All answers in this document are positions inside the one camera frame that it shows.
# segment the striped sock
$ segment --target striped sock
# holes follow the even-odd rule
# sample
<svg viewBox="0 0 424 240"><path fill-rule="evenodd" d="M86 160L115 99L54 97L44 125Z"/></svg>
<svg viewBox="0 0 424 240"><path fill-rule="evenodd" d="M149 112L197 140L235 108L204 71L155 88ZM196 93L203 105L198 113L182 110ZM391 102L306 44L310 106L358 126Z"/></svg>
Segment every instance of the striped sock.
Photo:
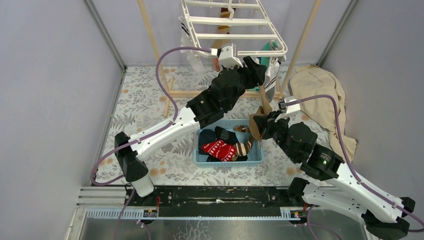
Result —
<svg viewBox="0 0 424 240"><path fill-rule="evenodd" d="M251 136L249 138L249 140L245 143L234 144L235 151L236 151L237 155L246 156L250 152L254 141L255 141L255 138L253 136Z"/></svg>

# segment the sock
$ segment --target sock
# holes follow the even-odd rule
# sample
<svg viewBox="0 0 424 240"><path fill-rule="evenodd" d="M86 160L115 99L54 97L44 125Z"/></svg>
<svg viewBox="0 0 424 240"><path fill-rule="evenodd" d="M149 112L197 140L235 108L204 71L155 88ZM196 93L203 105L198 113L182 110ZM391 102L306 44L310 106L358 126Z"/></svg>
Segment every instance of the sock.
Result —
<svg viewBox="0 0 424 240"><path fill-rule="evenodd" d="M220 126L215 127L216 139L224 141L224 143L229 145L234 145L239 142L236 137L236 133L232 131L227 131Z"/></svg>
<svg viewBox="0 0 424 240"><path fill-rule="evenodd" d="M220 18L224 18L224 19L230 18L230 12L228 11L228 8L226 7L221 8ZM225 26L225 25L218 26L218 34L229 34L229 33L230 33L230 26ZM224 44L227 44L229 42L230 42L229 39L215 39L212 43L211 48L218 49L218 57L219 57L221 48L223 47ZM214 58L212 61L213 61L213 65L215 66L215 70L219 72L221 68L220 68L220 63L218 61L218 58Z"/></svg>
<svg viewBox="0 0 424 240"><path fill-rule="evenodd" d="M251 130L248 126L235 126L234 131L240 132L240 133L251 133Z"/></svg>
<svg viewBox="0 0 424 240"><path fill-rule="evenodd" d="M236 154L236 149L234 146L226 144L222 140L214 141L208 144L205 144L201 147L205 152L210 154L212 157L215 157L222 162L229 162Z"/></svg>
<svg viewBox="0 0 424 240"><path fill-rule="evenodd" d="M198 137L198 152L200 155L209 155L209 153L203 151L202 146L208 143L215 142L217 137L215 136L215 132L212 129L203 129L199 133Z"/></svg>
<svg viewBox="0 0 424 240"><path fill-rule="evenodd" d="M235 156L231 159L233 162L244 162L248 160L248 156Z"/></svg>
<svg viewBox="0 0 424 240"><path fill-rule="evenodd" d="M255 138L253 136L251 136L249 138L249 140L247 142L245 142L245 143L236 143L236 144L234 144L234 147L235 147L235 150L237 152L237 155L239 155L239 156L246 156L250 152L250 150L251 150L251 148L253 146L253 142L254 141L255 141Z"/></svg>
<svg viewBox="0 0 424 240"><path fill-rule="evenodd" d="M209 155L209 156L207 157L207 159L206 159L206 162L208 162L208 163L210 163L210 162L221 162L221 160L219 160L219 159L218 159L218 158L216 158L216 157L213 157L213 156Z"/></svg>

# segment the beige cloth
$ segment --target beige cloth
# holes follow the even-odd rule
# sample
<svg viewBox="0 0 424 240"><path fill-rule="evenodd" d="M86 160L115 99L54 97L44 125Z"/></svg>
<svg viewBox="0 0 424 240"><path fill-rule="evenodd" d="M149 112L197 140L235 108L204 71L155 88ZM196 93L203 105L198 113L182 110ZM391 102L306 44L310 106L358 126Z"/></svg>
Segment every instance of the beige cloth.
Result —
<svg viewBox="0 0 424 240"><path fill-rule="evenodd" d="M339 80L329 71L318 66L302 66L296 69L297 73L290 78L290 87L296 99L319 94L332 96L337 103L338 119L343 143L350 160L353 160L357 142L354 138L345 136L345 91ZM343 157L342 147L339 143L336 130L336 119L333 103L328 98L309 100L301 104L301 109L321 127L328 130L330 146L335 153Z"/></svg>

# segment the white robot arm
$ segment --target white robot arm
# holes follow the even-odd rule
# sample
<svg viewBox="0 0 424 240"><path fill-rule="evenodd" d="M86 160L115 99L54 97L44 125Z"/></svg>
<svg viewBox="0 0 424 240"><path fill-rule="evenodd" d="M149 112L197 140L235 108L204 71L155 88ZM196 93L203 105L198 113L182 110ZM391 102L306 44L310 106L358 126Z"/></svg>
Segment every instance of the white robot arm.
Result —
<svg viewBox="0 0 424 240"><path fill-rule="evenodd" d="M216 122L224 113L232 110L238 98L246 89L261 85L265 79L266 67L245 57L244 67L233 56L232 48L223 55L223 62L230 65L212 81L211 86L201 92L183 107L175 121L172 118L131 136L121 132L115 136L115 147L137 140L138 143L115 152L125 179L132 183L140 197L154 191L154 186L144 163L154 151L174 141L180 136L193 133ZM368 231L383 240L397 240L408 234L410 224L403 219L405 214L397 207L371 193L357 182L344 160L331 149L316 144L317 134L303 122L289 127L289 117L300 111L300 104L293 104L291 96L279 102L279 110L268 116L255 116L254 120L262 132L264 140L272 138L288 158L297 164L306 175L326 182L335 188L328 189L295 178L287 191L290 200L299 206L304 203L319 205L348 216L367 227ZM151 133L170 124L165 131L150 136ZM393 201L410 213L415 202L409 197L395 197L378 188L362 176L360 179L372 190Z"/></svg>

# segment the blue plastic basket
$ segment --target blue plastic basket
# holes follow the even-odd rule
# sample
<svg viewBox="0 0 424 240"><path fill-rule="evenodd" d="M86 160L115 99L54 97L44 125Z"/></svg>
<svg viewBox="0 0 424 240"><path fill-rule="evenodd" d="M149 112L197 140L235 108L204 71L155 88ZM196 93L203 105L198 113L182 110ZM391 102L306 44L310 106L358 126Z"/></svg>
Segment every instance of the blue plastic basket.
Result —
<svg viewBox="0 0 424 240"><path fill-rule="evenodd" d="M253 142L253 146L247 154L247 161L221 161L221 162L206 162L208 159L207 155L199 154L199 134L202 130L212 129L219 126L228 131L234 132L233 128L236 126L248 126L248 119L222 119L207 127L198 130L194 133L194 162L201 168L216 168L216 167L255 167L264 161L264 149L262 143L258 141ZM245 143L250 138L251 134L246 132L235 132L237 139L240 143Z"/></svg>

